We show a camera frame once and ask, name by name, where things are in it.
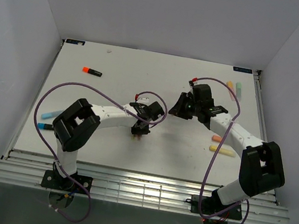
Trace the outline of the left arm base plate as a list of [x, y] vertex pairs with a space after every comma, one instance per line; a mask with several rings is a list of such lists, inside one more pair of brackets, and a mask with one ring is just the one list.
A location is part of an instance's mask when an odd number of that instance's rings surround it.
[[[78, 173], [73, 174], [71, 177], [75, 179], [78, 183], [80, 183], [83, 187], [85, 187], [88, 192], [91, 191], [91, 186], [93, 182], [92, 177], [78, 175]], [[85, 194], [85, 191], [81, 187], [79, 187], [79, 185], [76, 185], [76, 183], [74, 183], [67, 177], [65, 178], [61, 177], [58, 171], [54, 171], [54, 170], [45, 171], [41, 181], [41, 187], [45, 187], [47, 189], [53, 189], [53, 190], [62, 190], [67, 192], [74, 191], [79, 194]]]

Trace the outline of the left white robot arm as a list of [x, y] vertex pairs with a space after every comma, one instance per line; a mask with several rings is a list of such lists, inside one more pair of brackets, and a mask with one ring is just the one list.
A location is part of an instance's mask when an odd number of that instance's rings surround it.
[[158, 121], [166, 114], [158, 102], [150, 105], [131, 102], [115, 107], [92, 105], [81, 98], [52, 123], [57, 143], [53, 169], [60, 178], [74, 175], [77, 172], [78, 150], [97, 129], [120, 126], [130, 128], [133, 135], [147, 135], [150, 133], [149, 123]]

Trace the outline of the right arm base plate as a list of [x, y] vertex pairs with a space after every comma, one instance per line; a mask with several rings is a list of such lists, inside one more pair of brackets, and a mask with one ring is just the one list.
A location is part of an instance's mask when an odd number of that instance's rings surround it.
[[[216, 204], [211, 197], [201, 197], [201, 212], [204, 215], [212, 215], [215, 213], [218, 213], [220, 211], [223, 211], [228, 206], [224, 206], [222, 204]], [[192, 213], [199, 213], [199, 195], [192, 195], [191, 198], [187, 199], [186, 202], [188, 202], [191, 205], [190, 211]], [[236, 207], [228, 210], [227, 212], [222, 212], [222, 214], [218, 215], [218, 217], [221, 218], [227, 218], [227, 219], [234, 219], [234, 220], [242, 220], [242, 209], [241, 205], [237, 205]]]

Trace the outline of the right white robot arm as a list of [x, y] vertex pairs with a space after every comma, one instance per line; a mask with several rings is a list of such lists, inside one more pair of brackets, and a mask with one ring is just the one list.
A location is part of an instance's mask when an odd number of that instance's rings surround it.
[[264, 142], [235, 122], [228, 111], [215, 105], [209, 85], [189, 83], [169, 114], [182, 119], [196, 117], [207, 129], [218, 134], [240, 157], [239, 176], [219, 187], [211, 196], [200, 196], [197, 211], [202, 215], [222, 215], [242, 201], [285, 184], [281, 150], [275, 142]]

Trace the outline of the black orange-capped highlighter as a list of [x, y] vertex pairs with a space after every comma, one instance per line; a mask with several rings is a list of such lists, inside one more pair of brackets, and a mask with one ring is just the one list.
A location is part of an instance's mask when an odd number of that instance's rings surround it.
[[89, 74], [95, 75], [96, 77], [101, 77], [102, 76], [101, 72], [96, 71], [94, 69], [91, 69], [89, 67], [83, 67], [82, 71], [85, 72], [85, 73], [89, 73]]

